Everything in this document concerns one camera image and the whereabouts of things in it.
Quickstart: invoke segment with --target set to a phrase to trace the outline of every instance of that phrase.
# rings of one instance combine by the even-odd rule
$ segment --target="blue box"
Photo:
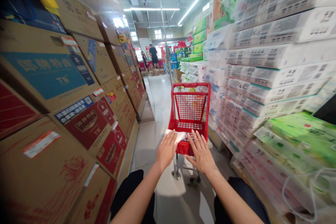
[[[47,11],[40,0],[2,0],[0,18],[66,34],[58,16]]]

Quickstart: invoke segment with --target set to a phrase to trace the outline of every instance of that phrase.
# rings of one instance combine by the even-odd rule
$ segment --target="right hand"
[[[194,141],[191,139],[190,134],[188,133],[188,140],[191,145],[192,151],[194,152],[195,159],[191,158],[188,155],[184,155],[185,158],[196,167],[201,173],[205,176],[209,172],[218,170],[214,158],[209,150],[208,144],[203,135],[200,135],[198,131],[191,130],[191,133],[194,137]]]

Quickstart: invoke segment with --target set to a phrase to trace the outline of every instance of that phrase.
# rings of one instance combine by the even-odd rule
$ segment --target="white floor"
[[[150,88],[147,83],[146,87],[155,113],[155,121],[140,124],[131,170],[142,169],[145,175],[155,162],[157,147],[168,127],[171,108],[171,86],[167,75],[148,79]],[[148,105],[142,117],[150,117]],[[224,177],[228,179],[230,176],[235,176],[224,154],[219,153],[211,141],[208,141],[208,145]],[[182,155],[178,158],[180,166],[193,167]],[[196,172],[180,169],[182,177],[177,181],[171,174],[175,165],[176,159],[164,171],[155,189],[156,223],[214,223],[213,205],[216,194],[208,180],[201,175],[201,183],[191,185],[189,179],[193,173],[196,175]]]

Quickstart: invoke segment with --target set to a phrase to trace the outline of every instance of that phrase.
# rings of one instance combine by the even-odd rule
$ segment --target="person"
[[[149,47],[150,47],[149,53],[152,56],[153,67],[154,68],[160,68],[160,66],[159,66],[159,59],[158,59],[158,55],[157,55],[158,52],[157,52],[156,48],[153,47],[152,44],[149,44]]]
[[[226,181],[218,170],[208,144],[203,135],[192,130],[194,141],[188,133],[188,140],[195,159],[185,158],[209,180],[215,190],[215,223],[271,223],[262,202],[253,190],[240,178]],[[163,171],[173,160],[177,145],[175,130],[165,135],[158,147],[156,162],[148,174],[137,170],[121,184],[111,206],[111,224],[116,223],[155,223],[154,189]]]

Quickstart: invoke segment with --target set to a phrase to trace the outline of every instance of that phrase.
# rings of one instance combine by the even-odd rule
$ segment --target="shopping cart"
[[[175,88],[181,87],[180,91],[175,92]],[[199,134],[202,134],[206,141],[208,141],[208,117],[209,117],[209,104],[210,104],[210,84],[209,83],[176,83],[173,85],[171,91],[171,112],[168,128],[177,132],[190,133],[191,130],[197,130]],[[176,119],[175,104],[178,114]],[[202,121],[204,108],[205,121]],[[179,154],[187,154],[193,156],[193,150],[190,146],[187,138],[183,139],[177,145],[176,150],[176,170],[172,172],[172,175],[176,180],[181,178],[179,173]],[[181,167],[183,169],[192,170],[192,168]],[[194,181],[198,183],[201,181],[200,173],[197,171],[196,178],[190,178],[190,182]]]

